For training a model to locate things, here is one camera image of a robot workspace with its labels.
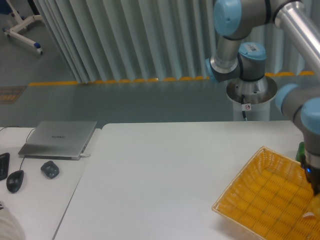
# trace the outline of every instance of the yellow floor line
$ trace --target yellow floor line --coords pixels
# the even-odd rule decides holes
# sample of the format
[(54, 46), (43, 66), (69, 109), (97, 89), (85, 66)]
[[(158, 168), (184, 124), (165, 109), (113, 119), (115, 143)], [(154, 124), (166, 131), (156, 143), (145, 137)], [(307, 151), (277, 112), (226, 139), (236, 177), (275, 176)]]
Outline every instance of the yellow floor line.
[[(267, 77), (293, 77), (295, 74), (293, 72), (279, 72), (279, 73), (270, 73), (267, 72), (265, 74)], [(312, 76), (315, 75), (313, 71), (302, 71), (299, 76)], [(174, 81), (201, 81), (204, 80), (202, 76), (196, 76), (196, 77), (181, 77), (179, 80), (177, 80), (174, 77), (168, 77), (165, 78), (163, 81), (164, 82), (174, 82)], [(149, 78), (147, 80), (143, 78), (138, 78), (133, 81), (130, 79), (122, 79), (120, 81), (116, 80), (107, 80), (107, 81), (102, 81), (102, 80), (97, 80), (94, 82), (90, 82), (89, 84), (117, 84), (117, 83), (149, 83), (149, 82), (159, 82), (158, 78)], [(60, 85), (77, 85), (77, 81), (49, 81), (49, 82), (31, 82), (28, 84), (29, 87), (35, 87), (35, 86), (60, 86)]]

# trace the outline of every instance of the gray floor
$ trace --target gray floor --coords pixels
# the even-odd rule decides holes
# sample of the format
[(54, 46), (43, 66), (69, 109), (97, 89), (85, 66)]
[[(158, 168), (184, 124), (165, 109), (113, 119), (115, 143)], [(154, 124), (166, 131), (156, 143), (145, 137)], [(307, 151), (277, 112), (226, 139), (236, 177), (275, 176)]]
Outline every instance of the gray floor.
[[(32, 14), (27, 1), (12, 3), (22, 15)], [(8, 20), (10, 16), (0, 15), (0, 24), (10, 25)], [(44, 54), (0, 34), (0, 87), (74, 80), (44, 25), (33, 26), (25, 36), (41, 43)], [(315, 76), (274, 79), (279, 87), (319, 84)], [(42, 120), (95, 120), (99, 128), (107, 123), (232, 121), (226, 84), (203, 80), (29, 86), (14, 104), (0, 104), (0, 126), (36, 127)], [(270, 119), (285, 120), (274, 102)]]

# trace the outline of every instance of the silver arm tube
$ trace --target silver arm tube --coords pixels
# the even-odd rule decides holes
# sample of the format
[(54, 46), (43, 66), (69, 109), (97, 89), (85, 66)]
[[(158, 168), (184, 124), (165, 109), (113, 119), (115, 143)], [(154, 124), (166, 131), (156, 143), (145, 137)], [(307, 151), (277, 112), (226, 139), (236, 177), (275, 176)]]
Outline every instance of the silver arm tube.
[(214, 70), (221, 74), (231, 73), (238, 65), (238, 51), (241, 40), (228, 40), (220, 36), (215, 56), (211, 59)]
[(276, 15), (275, 25), (283, 29), (306, 62), (320, 77), (320, 32), (299, 2), (285, 5)]

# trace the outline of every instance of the person's sleeve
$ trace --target person's sleeve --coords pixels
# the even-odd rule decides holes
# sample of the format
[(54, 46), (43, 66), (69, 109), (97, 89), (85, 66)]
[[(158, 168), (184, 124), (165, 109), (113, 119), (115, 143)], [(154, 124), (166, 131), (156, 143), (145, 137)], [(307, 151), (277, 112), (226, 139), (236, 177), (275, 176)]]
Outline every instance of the person's sleeve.
[(0, 239), (24, 240), (24, 234), (18, 222), (0, 202)]

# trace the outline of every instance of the label sticker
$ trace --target label sticker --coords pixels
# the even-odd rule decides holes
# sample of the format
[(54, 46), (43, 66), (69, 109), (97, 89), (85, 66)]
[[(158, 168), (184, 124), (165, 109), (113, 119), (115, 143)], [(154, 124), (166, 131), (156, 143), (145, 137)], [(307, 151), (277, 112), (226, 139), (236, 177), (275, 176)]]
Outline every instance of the label sticker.
[(241, 105), (241, 109), (242, 111), (251, 111), (251, 104), (250, 103), (247, 103), (247, 104), (242, 104)]
[(249, 53), (252, 53), (252, 52), (259, 52), (260, 49), (258, 48), (258, 46), (254, 43), (247, 43), (244, 45), (245, 49), (247, 49), (247, 51)]

